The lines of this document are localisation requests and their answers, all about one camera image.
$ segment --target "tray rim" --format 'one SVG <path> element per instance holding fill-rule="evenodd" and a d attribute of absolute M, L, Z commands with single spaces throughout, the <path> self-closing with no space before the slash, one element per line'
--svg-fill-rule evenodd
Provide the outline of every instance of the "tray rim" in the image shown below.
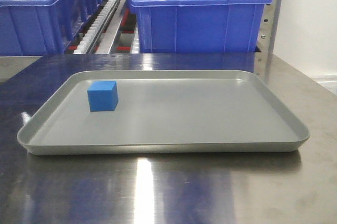
<path fill-rule="evenodd" d="M 81 81 L 86 81 L 88 80 L 87 78 L 84 79 L 79 79 L 79 81 L 75 81 L 76 78 L 85 76 L 86 74 L 93 74 L 93 73 L 99 73 L 99 74 L 106 74 L 107 72 L 111 72 L 111 73 L 115 73 L 115 74 L 144 74 L 145 76 L 147 75 L 155 75 L 155 77 L 144 77 L 144 78 L 136 78 L 136 77 L 128 77 L 128 78 L 119 78 L 121 80 L 123 79 L 128 79 L 128 80 L 147 80 L 147 79 L 154 79 L 154 80 L 178 80 L 178 79 L 191 79 L 191 80 L 197 80 L 197 79 L 237 79 L 237 80 L 247 80 L 248 78 L 253 78 L 254 81 L 258 81 L 259 84 L 261 84 L 263 86 L 263 88 L 266 88 L 269 92 L 269 94 L 272 96 L 272 98 L 274 98 L 277 102 L 279 102 L 280 105 L 282 105 L 288 113 L 291 114 L 291 116 L 297 120 L 297 122 L 301 125 L 301 127 L 303 128 L 303 130 L 306 131 L 306 136 L 303 137 L 302 139 L 296 140 L 296 141 L 284 141 L 284 142 L 224 142 L 224 143 L 172 143 L 172 144 L 125 144 L 125 145 L 113 145 L 113 144 L 102 144 L 102 145 L 32 145 L 30 144 L 30 141 L 32 138 L 28 139 L 27 141 L 22 139 L 22 134 L 25 132 L 26 128 L 32 123 L 32 121 L 34 122 L 36 119 L 38 119 L 38 117 L 41 115 L 42 112 L 44 112 L 44 110 L 46 110 L 48 104 L 50 103 L 51 100 L 55 99 L 56 96 L 58 96 L 60 94 L 60 92 L 62 91 L 62 89 L 68 87 L 70 89 L 70 91 L 74 88 L 74 86 L 76 86 L 78 83 L 80 83 Z M 160 78 L 158 76 L 156 76 L 157 74 L 174 74 L 177 73 L 178 75 L 180 74 L 207 74 L 207 73 L 211 73 L 211 74 L 236 74 L 238 76 L 246 76 L 246 78 L 244 77 L 237 77 L 237 78 L 228 78 L 228 77 L 171 77 L 171 78 Z M 33 133 L 33 135 L 36 134 L 36 132 L 39 130 L 39 128 L 41 128 L 43 126 L 43 123 L 39 125 L 38 129 Z M 97 147 L 97 148 L 128 148 L 128 147 L 139 147 L 139 146 L 148 146 L 148 147 L 164 147 L 164 146 L 176 146 L 176 145 L 207 145 L 207 144 L 287 144 L 287 143 L 293 143 L 293 144 L 298 144 L 299 146 L 302 145 L 308 138 L 310 137 L 310 131 L 309 128 L 296 116 L 296 114 L 294 114 L 289 108 L 288 106 L 286 106 L 270 89 L 269 87 L 254 73 L 248 72 L 248 71 L 242 71 L 242 70 L 151 70 L 151 71 L 143 71 L 143 70 L 129 70 L 129 71 L 125 71 L 125 70 L 101 70 L 101 71 L 81 71 L 81 72 L 77 72 L 73 75 L 71 75 L 45 102 L 44 104 L 33 114 L 33 116 L 30 118 L 30 120 L 25 123 L 20 130 L 17 133 L 17 140 L 19 142 L 19 144 L 21 146 L 23 146 L 28 152 L 33 153 L 35 151 L 31 151 L 29 148 L 31 147 L 38 147 L 38 148 L 43 148 L 43 147 L 49 147 L 49 148 L 56 148 L 56 147 L 81 147 L 81 148 L 88 148 L 88 147 Z M 237 151 L 237 152 L 262 152 L 262 151 Z M 144 153 L 144 151 L 131 151 L 130 153 Z"/>

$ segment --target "white wall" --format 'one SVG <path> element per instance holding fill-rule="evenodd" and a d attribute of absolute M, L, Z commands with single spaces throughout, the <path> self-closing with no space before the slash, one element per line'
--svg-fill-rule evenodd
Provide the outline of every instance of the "white wall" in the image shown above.
<path fill-rule="evenodd" d="M 337 0 L 282 0 L 273 53 L 310 77 L 337 76 Z"/>

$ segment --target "gray tray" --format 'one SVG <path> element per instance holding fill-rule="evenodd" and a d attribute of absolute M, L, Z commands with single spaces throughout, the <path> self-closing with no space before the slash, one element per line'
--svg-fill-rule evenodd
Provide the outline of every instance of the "gray tray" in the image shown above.
<path fill-rule="evenodd" d="M 95 80 L 116 80 L 114 112 L 90 112 Z M 252 73 L 87 71 L 71 76 L 19 131 L 30 153 L 290 152 L 307 127 Z"/>

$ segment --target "blue cube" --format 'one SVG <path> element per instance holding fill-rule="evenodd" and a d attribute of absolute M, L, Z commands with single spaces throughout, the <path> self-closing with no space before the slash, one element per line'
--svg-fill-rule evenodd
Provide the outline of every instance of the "blue cube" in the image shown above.
<path fill-rule="evenodd" d="M 118 104 L 116 81 L 96 81 L 89 89 L 88 99 L 90 111 L 114 111 Z"/>

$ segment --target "stainless steel table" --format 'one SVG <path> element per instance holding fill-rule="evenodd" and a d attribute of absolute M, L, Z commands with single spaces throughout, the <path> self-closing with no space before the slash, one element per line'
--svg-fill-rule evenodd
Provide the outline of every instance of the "stainless steel table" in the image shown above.
<path fill-rule="evenodd" d="M 254 71 L 309 127 L 309 140 L 277 154 L 61 157 L 16 142 L 76 72 L 182 69 Z M 0 132 L 0 223 L 337 222 L 337 97 L 271 54 L 45 56 L 0 86 Z"/>

